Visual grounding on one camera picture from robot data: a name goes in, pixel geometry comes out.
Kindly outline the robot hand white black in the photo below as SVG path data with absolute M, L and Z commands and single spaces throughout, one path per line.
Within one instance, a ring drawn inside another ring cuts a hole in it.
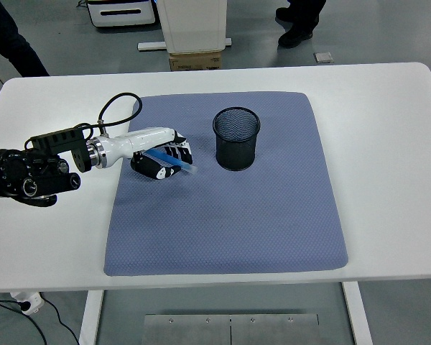
M 121 158 L 129 159 L 131 168 L 148 178 L 169 178 L 193 163 L 190 144 L 180 133 L 167 127 L 150 127 L 129 132 L 118 137 L 99 136 L 93 140 L 97 168 L 113 166 Z M 146 156 L 144 153 L 159 147 L 172 161 L 168 166 Z

